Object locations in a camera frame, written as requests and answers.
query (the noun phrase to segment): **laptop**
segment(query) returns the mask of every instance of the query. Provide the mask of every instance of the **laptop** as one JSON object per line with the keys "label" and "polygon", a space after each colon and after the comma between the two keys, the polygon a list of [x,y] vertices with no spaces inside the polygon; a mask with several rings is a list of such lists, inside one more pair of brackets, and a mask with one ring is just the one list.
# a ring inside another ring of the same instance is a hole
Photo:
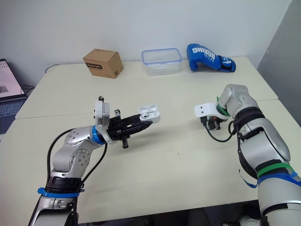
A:
{"label": "laptop", "polygon": [[26,99],[8,63],[0,59],[0,134],[6,133]]}

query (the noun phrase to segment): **boxing glove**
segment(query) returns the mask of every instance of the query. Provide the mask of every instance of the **boxing glove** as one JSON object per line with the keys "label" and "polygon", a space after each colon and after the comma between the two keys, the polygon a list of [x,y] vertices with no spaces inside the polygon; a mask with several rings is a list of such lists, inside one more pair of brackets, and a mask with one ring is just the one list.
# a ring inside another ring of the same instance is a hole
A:
{"label": "boxing glove", "polygon": [[234,72],[236,69],[235,62],[231,58],[216,55],[210,49],[199,44],[187,46],[187,59],[193,72],[198,68],[197,63],[203,63],[212,69],[223,72]]}

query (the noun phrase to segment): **table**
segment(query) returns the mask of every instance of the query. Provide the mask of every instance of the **table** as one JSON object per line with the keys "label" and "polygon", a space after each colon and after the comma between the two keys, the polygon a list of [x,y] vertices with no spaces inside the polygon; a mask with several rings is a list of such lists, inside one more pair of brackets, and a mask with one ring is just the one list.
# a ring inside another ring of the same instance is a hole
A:
{"label": "table", "polygon": [[229,83],[246,85],[255,100],[277,99],[248,58],[233,59],[237,65],[234,73],[209,68],[193,73],[184,60],[181,73],[154,77],[146,75],[141,62],[125,62],[124,71],[115,80],[92,76],[85,64],[55,66],[42,78],[16,118],[90,113],[99,95],[112,109],[128,114],[144,104],[156,103],[162,108],[186,103],[181,110],[185,114],[191,106],[216,101]]}
{"label": "table", "polygon": [[[193,101],[189,107],[186,101],[177,100],[168,107],[159,105],[161,121],[132,135],[128,149],[122,149],[121,142],[109,146],[107,156],[79,197],[79,222],[257,199],[257,189],[249,188],[238,174],[241,166],[236,139],[227,143],[212,140],[194,115]],[[258,101],[258,104],[290,148],[291,165],[301,172],[301,128],[278,100]],[[45,185],[46,154],[52,140],[66,129],[93,122],[93,113],[14,121],[0,142],[3,225],[24,225],[24,220],[30,218],[39,197],[36,191]],[[227,124],[222,124],[222,129],[214,135],[228,136]],[[61,139],[54,150],[62,144]],[[99,148],[93,152],[87,171],[102,151]],[[255,182],[246,173],[242,174]]]}

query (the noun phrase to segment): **white wall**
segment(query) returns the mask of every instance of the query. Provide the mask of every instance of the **white wall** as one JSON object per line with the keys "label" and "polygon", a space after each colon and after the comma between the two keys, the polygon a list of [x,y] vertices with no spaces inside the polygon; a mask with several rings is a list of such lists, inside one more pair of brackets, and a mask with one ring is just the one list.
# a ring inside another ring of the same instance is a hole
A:
{"label": "white wall", "polygon": [[196,42],[257,67],[291,0],[1,0],[0,51],[24,83],[93,48],[139,60],[144,49]]}

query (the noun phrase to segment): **cardboard box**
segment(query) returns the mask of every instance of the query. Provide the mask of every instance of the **cardboard box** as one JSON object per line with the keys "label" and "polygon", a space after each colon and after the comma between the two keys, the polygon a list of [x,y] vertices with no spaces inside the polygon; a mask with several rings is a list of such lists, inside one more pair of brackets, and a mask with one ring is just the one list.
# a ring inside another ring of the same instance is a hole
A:
{"label": "cardboard box", "polygon": [[123,70],[119,53],[116,51],[95,48],[83,59],[91,74],[95,76],[115,79]]}

